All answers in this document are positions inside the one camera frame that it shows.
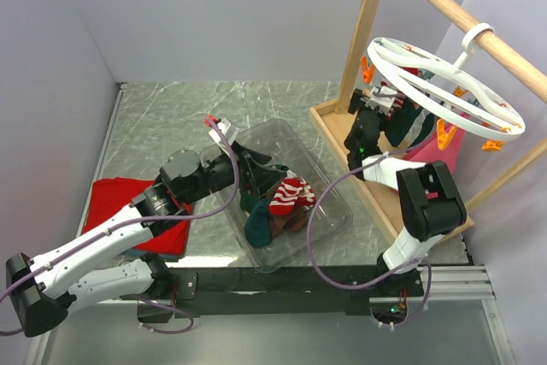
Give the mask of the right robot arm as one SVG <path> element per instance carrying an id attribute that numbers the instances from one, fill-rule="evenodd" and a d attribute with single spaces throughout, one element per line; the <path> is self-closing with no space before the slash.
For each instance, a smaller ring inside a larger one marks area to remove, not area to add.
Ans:
<path id="1" fill-rule="evenodd" d="M 378 291 L 393 296 L 410 283 L 428 251 L 461 226 L 468 213 L 445 162 L 412 162 L 380 150 L 378 140 L 386 130 L 388 110 L 378 100 L 356 88 L 348 112 L 356 116 L 344 140 L 349 170 L 359 180 L 398 193 L 403 228 L 379 255 L 374 277 Z"/>

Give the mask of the red white striped sock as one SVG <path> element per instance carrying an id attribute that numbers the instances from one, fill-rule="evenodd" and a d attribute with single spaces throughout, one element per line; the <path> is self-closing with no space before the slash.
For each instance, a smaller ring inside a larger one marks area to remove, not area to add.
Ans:
<path id="1" fill-rule="evenodd" d="M 270 201 L 271 215 L 288 215 L 295 207 L 308 207 L 316 204 L 316 196 L 311 185 L 299 178 L 285 178 L 280 183 L 282 197 L 279 201 Z"/>

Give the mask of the green dotted duck sock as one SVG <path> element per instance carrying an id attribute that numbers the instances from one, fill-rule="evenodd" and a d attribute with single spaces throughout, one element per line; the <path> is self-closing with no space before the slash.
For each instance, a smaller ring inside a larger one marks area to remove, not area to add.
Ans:
<path id="1" fill-rule="evenodd" d="M 283 164 L 273 164 L 270 166 L 266 166 L 266 169 L 271 171 L 272 177 L 270 177 L 265 182 L 259 182 L 257 184 L 258 188 L 262 191 L 261 193 L 254 194 L 251 191 L 250 183 L 246 183 L 243 188 L 239 189 L 239 207 L 244 212 L 250 213 L 256 205 L 256 202 L 260 199 L 265 198 L 267 191 L 277 186 L 283 178 L 295 176 L 295 174 L 286 165 Z"/>

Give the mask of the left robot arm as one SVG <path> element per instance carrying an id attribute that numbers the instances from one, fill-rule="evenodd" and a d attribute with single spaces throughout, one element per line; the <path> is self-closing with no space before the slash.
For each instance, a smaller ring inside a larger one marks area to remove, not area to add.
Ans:
<path id="1" fill-rule="evenodd" d="M 192 150 L 174 152 L 154 183 L 106 221 L 42 255 L 17 253 L 6 261 L 6 292 L 20 333 L 32 338 L 61 324 L 69 314 L 105 299 L 131 294 L 153 298 L 170 290 L 170 273 L 159 256 L 148 254 L 126 268 L 97 266 L 193 220 L 187 206 L 227 187 L 259 195 L 286 172 L 271 156 L 233 143 L 230 151 L 202 163 Z"/>

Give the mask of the brown sock grey cuff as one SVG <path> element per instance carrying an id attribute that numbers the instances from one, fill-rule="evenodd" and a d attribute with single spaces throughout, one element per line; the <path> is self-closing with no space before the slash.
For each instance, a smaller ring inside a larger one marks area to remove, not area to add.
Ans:
<path id="1" fill-rule="evenodd" d="M 272 188 L 270 188 L 266 195 L 265 195 L 265 198 L 266 199 L 269 199 L 271 201 L 279 201 L 282 197 L 282 192 L 279 190 L 281 187 L 281 185 L 277 185 L 277 186 L 274 186 Z"/>

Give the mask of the teal santa sock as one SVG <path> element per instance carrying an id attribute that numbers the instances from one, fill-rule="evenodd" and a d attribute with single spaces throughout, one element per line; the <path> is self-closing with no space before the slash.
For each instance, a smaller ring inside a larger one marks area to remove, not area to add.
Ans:
<path id="1" fill-rule="evenodd" d="M 253 248 L 265 247 L 272 241 L 269 203 L 270 200 L 266 198 L 258 200 L 245 222 L 244 236 L 248 244 Z"/>
<path id="2" fill-rule="evenodd" d="M 396 147 L 403 142 L 420 113 L 421 109 L 410 102 L 394 109 L 384 124 L 384 134 L 391 146 Z"/>

